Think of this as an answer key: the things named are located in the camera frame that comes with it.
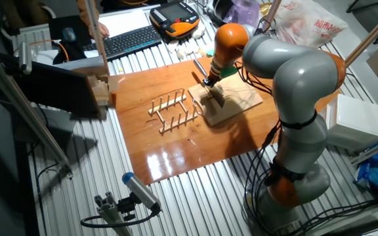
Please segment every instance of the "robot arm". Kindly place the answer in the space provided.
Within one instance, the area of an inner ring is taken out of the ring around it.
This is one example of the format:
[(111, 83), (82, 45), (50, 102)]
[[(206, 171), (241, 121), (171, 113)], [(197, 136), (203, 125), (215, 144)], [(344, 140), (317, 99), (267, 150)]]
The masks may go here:
[(241, 25), (225, 26), (215, 37), (209, 79), (219, 80), (219, 72), (232, 66), (243, 51), (243, 66), (249, 73), (273, 79), (272, 93), (282, 124), (279, 150), (258, 203), (260, 211), (284, 212), (313, 201), (330, 186), (326, 170), (315, 164), (326, 146), (327, 127), (314, 106), (342, 85), (344, 61), (267, 36), (252, 37), (252, 31)]

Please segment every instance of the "glossy wooden tabletop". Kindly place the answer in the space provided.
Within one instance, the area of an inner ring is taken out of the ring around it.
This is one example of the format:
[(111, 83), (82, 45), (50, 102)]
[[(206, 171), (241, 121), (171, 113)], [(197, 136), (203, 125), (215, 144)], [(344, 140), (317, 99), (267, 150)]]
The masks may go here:
[[(198, 61), (209, 70), (211, 58)], [(202, 116), (174, 128), (164, 134), (156, 114), (149, 115), (152, 100), (158, 105), (159, 97), (167, 101), (167, 94), (200, 82), (201, 73), (193, 61), (147, 71), (117, 75), (119, 89), (114, 101), (117, 117), (131, 158), (134, 173), (145, 183), (151, 184), (165, 178), (182, 174), (225, 158), (254, 149), (263, 143), (270, 129), (277, 123), (278, 114), (273, 98), (259, 91), (263, 103), (214, 127), (208, 127)], [(272, 86), (272, 80), (263, 79)], [(193, 111), (192, 100), (183, 104)], [(334, 95), (318, 102), (317, 109), (324, 107)], [(182, 112), (179, 105), (163, 110), (166, 121)]]

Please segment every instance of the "keyboard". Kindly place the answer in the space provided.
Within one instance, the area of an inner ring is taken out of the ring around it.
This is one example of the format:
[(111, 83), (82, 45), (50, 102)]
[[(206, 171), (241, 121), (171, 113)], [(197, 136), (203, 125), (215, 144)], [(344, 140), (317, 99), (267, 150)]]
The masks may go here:
[[(108, 60), (114, 60), (161, 43), (160, 34), (153, 26), (135, 29), (121, 35), (103, 40), (104, 50)], [(83, 47), (83, 50), (97, 50), (96, 44)]]

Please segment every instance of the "wooden block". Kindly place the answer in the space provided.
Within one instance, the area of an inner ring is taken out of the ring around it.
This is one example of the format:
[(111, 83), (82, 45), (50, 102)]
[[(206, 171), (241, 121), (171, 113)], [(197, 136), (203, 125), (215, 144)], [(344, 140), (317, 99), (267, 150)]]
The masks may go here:
[(215, 87), (222, 92), (226, 100), (223, 108), (218, 105), (214, 98), (209, 97), (209, 93), (201, 84), (188, 89), (192, 98), (200, 104), (203, 116), (210, 126), (263, 102), (256, 89), (244, 83), (238, 73), (218, 82)]

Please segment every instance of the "metal pole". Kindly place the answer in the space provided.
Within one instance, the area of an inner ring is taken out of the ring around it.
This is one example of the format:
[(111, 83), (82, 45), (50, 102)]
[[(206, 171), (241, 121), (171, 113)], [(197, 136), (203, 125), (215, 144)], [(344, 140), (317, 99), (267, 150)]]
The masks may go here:
[(374, 155), (378, 154), (378, 146), (373, 147), (372, 149), (366, 151), (365, 153), (355, 157), (352, 161), (351, 164), (353, 165), (358, 165), (361, 162), (373, 157)]
[(345, 66), (349, 67), (359, 55), (374, 41), (378, 36), (378, 25), (368, 34), (368, 36), (358, 45), (358, 47), (351, 52), (348, 58), (345, 59)]
[(15, 80), (5, 74), (4, 68), (0, 64), (0, 88), (12, 102), (19, 114), (24, 118), (27, 124), (39, 137), (40, 141), (45, 145), (47, 149), (55, 156), (56, 160), (67, 168), (70, 168), (70, 161), (66, 157), (65, 153), (56, 143), (52, 134), (47, 130), (39, 116), (34, 112), (34, 109), (30, 106), (26, 96), (24, 96), (21, 89), (18, 87)]
[(274, 0), (272, 2), (270, 9), (269, 9), (269, 12), (266, 15), (265, 22), (263, 23), (263, 26), (262, 26), (263, 31), (267, 30), (270, 27), (272, 21), (274, 20), (275, 15), (276, 15), (276, 11), (280, 7), (280, 5), (281, 5), (281, 0)]
[(106, 57), (106, 52), (104, 51), (103, 39), (102, 39), (102, 35), (100, 34), (100, 28), (98, 26), (98, 18), (96, 16), (95, 2), (93, 0), (85, 0), (85, 7), (87, 8), (87, 12), (89, 14), (90, 26), (91, 26), (91, 30), (93, 31), (94, 39), (96, 41), (96, 48), (97, 48), (98, 54), (102, 55), (104, 66), (106, 66), (106, 69), (108, 70), (108, 75), (110, 75), (108, 60)]

